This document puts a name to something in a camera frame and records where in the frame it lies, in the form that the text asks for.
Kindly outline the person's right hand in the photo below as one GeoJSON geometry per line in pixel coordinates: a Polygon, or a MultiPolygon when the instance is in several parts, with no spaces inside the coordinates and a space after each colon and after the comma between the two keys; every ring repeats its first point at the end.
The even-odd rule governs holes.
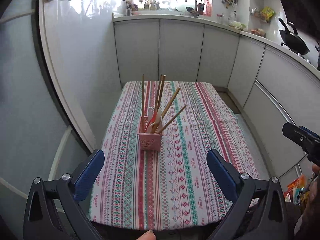
{"type": "Polygon", "coordinates": [[[313,164],[312,171],[318,177],[309,187],[309,200],[303,213],[303,223],[312,224],[319,220],[319,166],[313,164]]]}

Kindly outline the person's left hand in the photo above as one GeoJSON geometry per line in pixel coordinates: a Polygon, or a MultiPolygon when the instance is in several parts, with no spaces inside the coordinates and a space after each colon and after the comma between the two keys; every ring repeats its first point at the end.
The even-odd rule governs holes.
{"type": "Polygon", "coordinates": [[[141,235],[137,240],[156,240],[156,236],[153,233],[152,230],[149,230],[145,232],[143,235],[141,235]]]}

